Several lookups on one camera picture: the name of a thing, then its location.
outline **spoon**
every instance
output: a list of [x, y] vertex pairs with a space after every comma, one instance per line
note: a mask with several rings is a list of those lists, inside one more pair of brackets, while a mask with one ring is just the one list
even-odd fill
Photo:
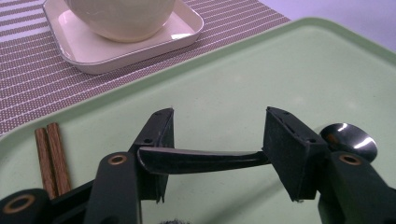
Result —
[[331, 151], [345, 151], [372, 162], [377, 154], [375, 141], [362, 129], [347, 123], [335, 123], [325, 127], [320, 136]]

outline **white bowl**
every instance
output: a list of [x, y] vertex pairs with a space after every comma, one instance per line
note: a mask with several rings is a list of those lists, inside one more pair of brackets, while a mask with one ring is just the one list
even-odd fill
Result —
[[137, 42], [163, 27], [175, 0], [64, 0], [90, 29], [118, 42]]

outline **green tray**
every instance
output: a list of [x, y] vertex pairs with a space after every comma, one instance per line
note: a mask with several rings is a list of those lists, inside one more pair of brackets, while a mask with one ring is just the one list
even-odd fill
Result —
[[[34, 129], [58, 122], [74, 187], [99, 160], [126, 151], [150, 114], [175, 109], [176, 147], [260, 150], [265, 108], [293, 113], [319, 132], [335, 122], [377, 142], [373, 166], [396, 187], [396, 55], [347, 29], [303, 19], [234, 43], [70, 106], [0, 140], [0, 197], [41, 188]], [[143, 202], [145, 224], [319, 223], [317, 201], [292, 203], [271, 165], [171, 175], [165, 203]]]

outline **metal rivet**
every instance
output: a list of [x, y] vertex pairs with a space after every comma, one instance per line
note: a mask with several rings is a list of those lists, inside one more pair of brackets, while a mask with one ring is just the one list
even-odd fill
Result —
[[11, 201], [9, 201], [3, 208], [5, 214], [19, 213], [23, 209], [29, 207], [35, 201], [35, 196], [32, 194], [22, 194]]
[[108, 159], [108, 163], [111, 165], [119, 165], [126, 161], [126, 156], [124, 155], [115, 155]]
[[361, 164], [361, 160], [359, 160], [358, 158], [351, 156], [351, 155], [341, 155], [339, 157], [340, 161], [343, 161], [349, 165], [360, 165]]

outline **striped placemat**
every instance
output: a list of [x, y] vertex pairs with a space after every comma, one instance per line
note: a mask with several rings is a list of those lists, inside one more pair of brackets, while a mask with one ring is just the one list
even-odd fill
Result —
[[51, 112], [289, 21], [257, 0], [185, 0], [205, 20], [184, 48], [92, 76], [65, 62], [43, 0], [0, 1], [0, 136]]

